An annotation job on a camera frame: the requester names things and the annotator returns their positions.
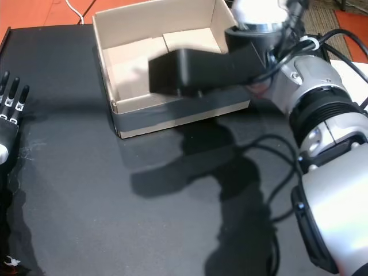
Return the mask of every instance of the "cardboard box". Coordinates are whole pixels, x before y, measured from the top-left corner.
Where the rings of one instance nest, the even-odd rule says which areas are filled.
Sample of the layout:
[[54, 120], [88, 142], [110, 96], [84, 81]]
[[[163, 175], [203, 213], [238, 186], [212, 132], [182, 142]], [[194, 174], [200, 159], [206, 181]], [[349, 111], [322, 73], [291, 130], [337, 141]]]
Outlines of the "cardboard box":
[[121, 138], [248, 106], [248, 95], [237, 91], [199, 92], [197, 98], [149, 91], [150, 59], [178, 48], [227, 52], [224, 31], [235, 21], [224, 0], [148, 1], [99, 12], [93, 25], [106, 92]]

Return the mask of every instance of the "robotic hand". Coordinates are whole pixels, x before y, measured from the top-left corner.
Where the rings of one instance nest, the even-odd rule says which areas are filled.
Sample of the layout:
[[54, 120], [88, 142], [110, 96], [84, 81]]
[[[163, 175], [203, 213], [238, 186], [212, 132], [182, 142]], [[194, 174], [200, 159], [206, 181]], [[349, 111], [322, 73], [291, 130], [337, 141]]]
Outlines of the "robotic hand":
[[10, 73], [6, 71], [0, 80], [0, 165], [4, 164], [13, 148], [13, 144], [18, 135], [19, 116], [24, 109], [24, 104], [29, 93], [29, 86], [24, 86], [19, 95], [18, 102], [14, 105], [16, 92], [19, 86], [20, 79], [14, 78], [11, 84], [9, 93], [2, 103], [5, 93], [5, 88], [9, 80]]
[[[239, 24], [236, 35], [253, 44], [266, 68], [277, 67], [272, 62], [300, 43], [296, 28], [303, 33], [300, 17], [306, 7], [300, 1], [280, 5], [276, 0], [237, 0], [232, 6]], [[313, 43], [312, 48], [318, 48], [316, 39]], [[257, 93], [267, 86], [263, 97], [283, 111], [299, 145], [304, 176], [302, 185], [293, 189], [292, 203], [311, 261], [342, 276], [368, 275], [364, 106], [352, 102], [339, 74], [317, 56], [299, 53], [268, 83], [266, 79], [263, 86], [249, 88]]]

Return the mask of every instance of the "orange floor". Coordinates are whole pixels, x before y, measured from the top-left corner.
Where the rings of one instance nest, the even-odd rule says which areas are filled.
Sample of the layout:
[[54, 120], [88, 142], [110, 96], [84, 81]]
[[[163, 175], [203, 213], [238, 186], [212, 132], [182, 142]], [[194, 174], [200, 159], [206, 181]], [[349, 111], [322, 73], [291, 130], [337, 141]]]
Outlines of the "orange floor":
[[[82, 14], [93, 0], [69, 0]], [[92, 15], [100, 10], [111, 9], [144, 0], [96, 0], [85, 16], [85, 23], [92, 23]], [[368, 45], [368, 16], [342, 11], [336, 12], [342, 28], [358, 35]], [[25, 28], [34, 26], [77, 24], [79, 17], [69, 9], [65, 0], [0, 0], [0, 41], [8, 26]], [[353, 61], [368, 63], [357, 45], [346, 39]]]
[[[69, 0], [76, 10], [84, 13], [93, 0]], [[92, 15], [100, 10], [142, 2], [144, 0], [96, 0], [85, 16], [92, 23]], [[8, 26], [26, 28], [35, 26], [77, 24], [79, 17], [69, 9], [65, 0], [0, 0], [0, 41]]]
[[[345, 13], [343, 11], [336, 11], [335, 14], [341, 28], [355, 33], [368, 46], [368, 16]], [[348, 37], [345, 39], [353, 61], [368, 63], [367, 57], [357, 44]]]

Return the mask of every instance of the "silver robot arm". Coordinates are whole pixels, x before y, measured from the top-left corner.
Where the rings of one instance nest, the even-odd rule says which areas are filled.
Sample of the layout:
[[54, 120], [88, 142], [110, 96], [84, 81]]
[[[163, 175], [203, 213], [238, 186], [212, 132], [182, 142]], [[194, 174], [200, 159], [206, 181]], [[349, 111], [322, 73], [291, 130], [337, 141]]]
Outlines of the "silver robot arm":
[[[300, 1], [236, 0], [232, 11], [240, 31], [257, 34], [262, 57], [288, 43], [285, 26], [293, 29], [305, 8]], [[368, 275], [367, 113], [336, 70], [311, 55], [285, 64], [263, 96], [285, 114], [300, 148], [304, 176], [292, 203], [311, 261], [333, 274]]]

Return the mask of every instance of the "black tabletop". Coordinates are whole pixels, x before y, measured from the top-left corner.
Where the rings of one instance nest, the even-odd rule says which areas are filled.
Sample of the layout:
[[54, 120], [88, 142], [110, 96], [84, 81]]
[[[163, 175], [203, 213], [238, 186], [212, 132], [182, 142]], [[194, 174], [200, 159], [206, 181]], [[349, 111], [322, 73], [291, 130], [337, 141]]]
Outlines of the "black tabletop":
[[28, 275], [267, 275], [275, 234], [279, 275], [326, 275], [293, 216], [271, 222], [297, 184], [271, 105], [121, 140], [91, 25], [13, 30], [5, 70], [30, 94], [0, 245]]

